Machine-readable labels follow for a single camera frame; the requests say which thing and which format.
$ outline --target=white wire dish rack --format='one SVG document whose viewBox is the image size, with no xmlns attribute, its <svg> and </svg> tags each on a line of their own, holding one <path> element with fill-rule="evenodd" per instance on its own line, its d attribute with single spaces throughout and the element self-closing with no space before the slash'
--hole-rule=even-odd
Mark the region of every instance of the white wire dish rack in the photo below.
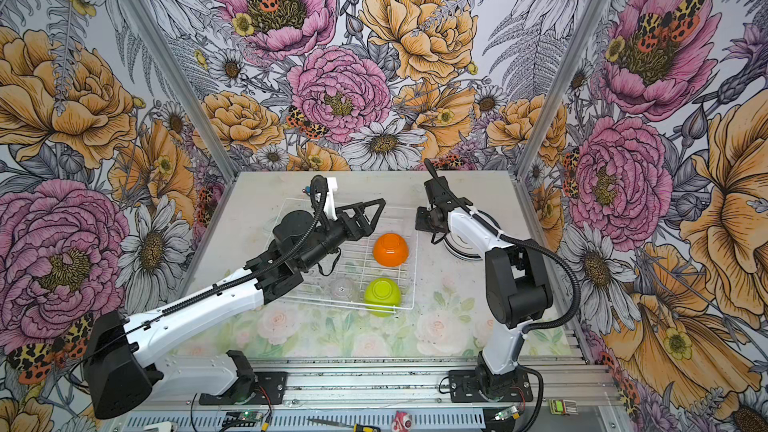
<svg viewBox="0 0 768 432">
<path fill-rule="evenodd" d="M 337 207 L 344 205 L 347 204 L 336 204 Z M 310 200 L 286 198 L 274 226 L 295 210 L 312 212 Z M 387 204 L 379 217 L 376 230 L 370 237 L 361 238 L 357 242 L 347 241 L 341 245 L 341 258 L 329 277 L 321 275 L 317 266 L 314 266 L 304 274 L 304 282 L 285 294 L 282 299 L 304 304 L 365 310 L 367 304 L 363 301 L 363 296 L 368 284 L 374 279 L 384 277 L 397 283 L 401 301 L 399 306 L 377 305 L 376 310 L 391 309 L 395 313 L 398 310 L 413 309 L 418 270 L 418 233 L 414 229 L 415 220 L 415 208 L 393 207 Z M 398 267 L 384 267 L 373 258 L 373 245 L 379 237 L 388 232 L 399 234 L 408 244 L 408 259 Z M 271 232 L 268 235 L 265 250 L 273 239 Z M 330 272 L 335 258 L 335 255 L 329 255 L 320 262 L 324 273 Z"/>
</svg>

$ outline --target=green bowl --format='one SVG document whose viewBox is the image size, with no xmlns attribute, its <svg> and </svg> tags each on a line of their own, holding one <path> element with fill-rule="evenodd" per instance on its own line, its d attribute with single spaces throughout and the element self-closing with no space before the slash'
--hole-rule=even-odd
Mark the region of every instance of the green bowl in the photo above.
<svg viewBox="0 0 768 432">
<path fill-rule="evenodd" d="M 400 305 L 400 288 L 395 281 L 388 278 L 378 278 L 373 280 L 366 288 L 366 293 L 363 296 L 363 300 L 371 314 L 377 317 L 387 317 L 392 315 L 394 310 L 392 307 L 398 307 Z M 370 305 L 387 305 L 389 307 L 370 307 Z"/>
</svg>

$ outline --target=orange bowl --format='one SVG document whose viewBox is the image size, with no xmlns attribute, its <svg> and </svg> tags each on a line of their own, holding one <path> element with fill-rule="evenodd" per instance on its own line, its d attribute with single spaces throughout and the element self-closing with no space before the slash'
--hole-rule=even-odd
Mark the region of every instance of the orange bowl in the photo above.
<svg viewBox="0 0 768 432">
<path fill-rule="evenodd" d="M 397 267 L 408 259 L 408 244 L 397 234 L 384 234 L 373 245 L 373 258 L 384 267 Z"/>
</svg>

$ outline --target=orange flower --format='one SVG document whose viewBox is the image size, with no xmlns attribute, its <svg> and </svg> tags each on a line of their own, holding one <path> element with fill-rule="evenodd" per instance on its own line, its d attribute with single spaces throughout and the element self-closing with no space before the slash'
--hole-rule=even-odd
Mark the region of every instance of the orange flower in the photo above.
<svg viewBox="0 0 768 432">
<path fill-rule="evenodd" d="M 53 406 L 41 404 L 36 398 L 27 400 L 24 408 L 16 399 L 0 399 L 0 424 L 5 432 L 50 432 L 52 414 Z"/>
<path fill-rule="evenodd" d="M 768 314 L 768 91 L 710 122 L 709 163 L 694 155 L 696 171 L 714 184 L 712 199 L 680 236 L 690 256 L 706 266 L 706 288 L 720 310 L 754 329 Z"/>
<path fill-rule="evenodd" d="M 114 167 L 109 169 L 112 197 L 129 204 L 148 203 L 151 213 L 163 196 L 176 200 L 176 212 L 190 225 L 194 220 L 197 193 L 187 153 L 179 148 L 160 120 L 152 130 L 141 130 L 141 146 L 120 149 Z"/>
<path fill-rule="evenodd" d="M 557 187 L 544 186 L 533 190 L 533 206 L 538 216 L 538 221 L 542 224 L 544 237 L 547 239 L 547 246 L 551 250 L 560 248 L 560 241 L 563 239 L 563 224 L 565 217 L 561 203 L 563 194 Z"/>
<path fill-rule="evenodd" d="M 363 0 L 360 20 L 378 36 L 370 41 L 392 43 L 400 55 L 401 78 L 428 80 L 439 84 L 458 75 L 472 62 L 472 41 L 477 33 L 477 16 L 465 8 L 439 25 L 414 32 L 447 0 Z"/>
<path fill-rule="evenodd" d="M 736 393 L 760 387 L 760 374 L 750 372 L 752 362 L 726 344 L 733 339 L 721 318 L 705 313 L 713 299 L 705 277 L 673 245 L 646 244 L 643 250 L 638 290 L 630 295 L 642 319 L 633 331 L 619 322 L 621 330 L 605 335 L 605 343 L 631 377 L 657 392 L 674 382 L 672 404 L 678 408 L 722 388 L 725 401 L 715 417 L 725 418 L 739 407 Z M 737 338 L 746 342 L 741 334 Z"/>
<path fill-rule="evenodd" d="M 320 147 L 314 142 L 308 142 L 305 148 L 299 147 L 296 152 L 298 160 L 293 156 L 288 163 L 288 170 L 351 170 L 346 160 L 333 149 Z"/>
<path fill-rule="evenodd" d="M 420 82 L 401 88 L 392 102 L 418 114 L 411 130 L 426 131 L 427 140 L 420 144 L 424 147 L 422 158 L 435 158 L 450 152 L 461 141 L 459 134 L 466 137 L 472 131 L 471 115 L 475 119 L 480 117 L 472 88 L 458 91 L 449 86 L 440 91 L 435 84 Z"/>
<path fill-rule="evenodd" d="M 517 144 L 525 144 L 531 137 L 531 130 L 536 125 L 542 107 L 546 102 L 544 94 L 536 96 L 530 101 L 520 99 L 510 102 L 500 109 L 502 120 L 496 120 L 488 124 L 488 144 L 491 147 L 504 146 L 515 147 Z M 558 158 L 565 149 L 565 119 L 567 113 L 565 105 L 561 102 L 558 113 L 547 129 L 547 135 L 539 150 L 539 155 L 549 167 L 554 167 Z"/>
<path fill-rule="evenodd" d="M 42 30 L 22 39 L 0 27 L 0 143 L 26 146 L 19 161 L 36 156 L 47 140 L 67 144 L 87 168 L 99 168 L 115 147 L 136 139 L 134 100 L 96 49 L 78 43 L 72 86 L 57 104 L 52 51 L 60 45 Z"/>
<path fill-rule="evenodd" d="M 255 152 L 285 139 L 280 116 L 251 96 L 225 91 L 206 96 L 201 105 L 226 150 L 239 144 Z M 207 150 L 197 130 L 192 139 L 196 146 Z"/>
</svg>

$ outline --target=wire rack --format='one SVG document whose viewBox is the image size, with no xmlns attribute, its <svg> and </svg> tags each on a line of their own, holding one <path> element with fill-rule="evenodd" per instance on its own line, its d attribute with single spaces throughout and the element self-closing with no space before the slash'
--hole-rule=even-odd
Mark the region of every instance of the wire rack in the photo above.
<svg viewBox="0 0 768 432">
<path fill-rule="evenodd" d="M 344 205 L 346 204 L 336 204 L 337 207 Z M 280 208 L 274 226 L 295 210 L 312 212 L 309 199 L 287 198 Z M 397 283 L 402 298 L 399 306 L 377 305 L 376 309 L 391 309 L 393 313 L 397 310 L 413 309 L 418 270 L 418 234 L 414 229 L 415 220 L 415 208 L 386 205 L 379 217 L 376 231 L 370 237 L 361 238 L 357 242 L 347 241 L 341 245 L 341 258 L 331 276 L 325 277 L 320 274 L 317 266 L 312 267 L 304 274 L 304 282 L 284 295 L 283 299 L 304 304 L 364 310 L 367 306 L 363 295 L 368 284 L 374 279 L 385 277 Z M 373 245 L 379 237 L 388 232 L 399 234 L 408 244 L 408 259 L 398 267 L 384 267 L 373 258 Z M 268 235 L 270 240 L 267 241 L 266 247 L 272 242 L 271 230 Z M 324 273 L 330 272 L 335 258 L 335 255 L 331 255 L 320 262 Z"/>
</svg>

